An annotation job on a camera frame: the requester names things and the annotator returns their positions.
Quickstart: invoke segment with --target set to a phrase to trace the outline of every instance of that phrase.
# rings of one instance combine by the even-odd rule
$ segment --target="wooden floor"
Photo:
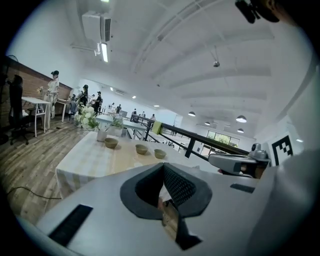
[[[5,192],[15,187],[27,187],[48,198],[60,198],[55,175],[56,166],[67,153],[88,133],[61,116],[51,120],[50,130],[37,130],[37,138],[27,134],[29,145],[20,138],[10,145],[0,146],[0,180]],[[60,200],[45,199],[19,188],[8,201],[14,214],[33,224]]]

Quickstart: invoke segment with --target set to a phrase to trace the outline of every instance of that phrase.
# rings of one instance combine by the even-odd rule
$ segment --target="fluorescent light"
[[[237,120],[239,123],[247,122],[247,119],[243,115],[239,115],[235,120]]]
[[[108,62],[107,44],[106,44],[106,43],[102,43],[102,44],[101,44],[101,48],[102,48],[103,60],[104,60],[105,62]]]
[[[192,117],[195,117],[195,116],[196,116],[196,113],[193,112],[193,111],[190,111],[190,112],[188,113],[188,115],[189,115],[189,116],[192,116]]]

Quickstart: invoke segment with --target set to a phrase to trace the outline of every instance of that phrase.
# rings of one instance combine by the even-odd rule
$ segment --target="white table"
[[[114,121],[113,117],[109,115],[98,115],[95,119],[98,122],[107,123],[107,124],[111,124]],[[147,130],[147,127],[142,126],[140,123],[125,121],[125,120],[123,120],[123,127],[134,130],[133,139],[136,138],[137,131],[141,131],[142,135],[140,140],[143,140],[143,138],[145,137],[145,132]]]
[[[64,120],[65,120],[66,106],[69,105],[70,102],[67,101],[66,99],[58,98],[57,101],[56,101],[56,103],[63,104],[62,119],[61,119],[61,122],[63,123]]]
[[[181,164],[187,167],[197,165],[166,144],[108,135],[109,137],[118,140],[115,149],[107,148],[104,142],[98,142],[96,132],[89,132],[58,164],[55,175],[63,198],[93,179],[120,173],[135,167],[163,162]],[[145,145],[148,147],[148,152],[145,155],[138,154],[136,144]],[[165,151],[165,158],[156,158],[155,149]]]
[[[42,99],[33,98],[33,97],[21,97],[21,99],[25,102],[29,102],[35,104],[35,114],[34,114],[34,137],[37,137],[37,117],[44,115],[44,124],[43,124],[43,133],[46,133],[46,115],[47,115],[47,108],[50,102],[44,101]],[[42,113],[38,113],[39,104],[45,104],[45,110]]]

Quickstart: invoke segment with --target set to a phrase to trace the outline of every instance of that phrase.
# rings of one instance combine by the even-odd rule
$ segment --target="small bowl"
[[[158,159],[164,159],[166,157],[166,152],[164,152],[161,149],[155,149],[154,150],[154,156]]]
[[[148,152],[148,148],[145,145],[141,144],[135,145],[135,150],[140,155],[145,155]]]
[[[114,149],[118,145],[118,141],[115,138],[106,138],[104,144],[107,148]]]

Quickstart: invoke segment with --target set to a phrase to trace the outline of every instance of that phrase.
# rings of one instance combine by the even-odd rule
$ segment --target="vase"
[[[96,140],[98,142],[104,142],[106,137],[107,137],[106,131],[98,130],[97,135],[96,135]]]
[[[115,127],[115,126],[110,126],[109,129],[106,131],[106,133],[107,133],[108,135],[111,135],[111,136],[121,137],[121,135],[122,135],[122,128],[120,128],[120,127]]]

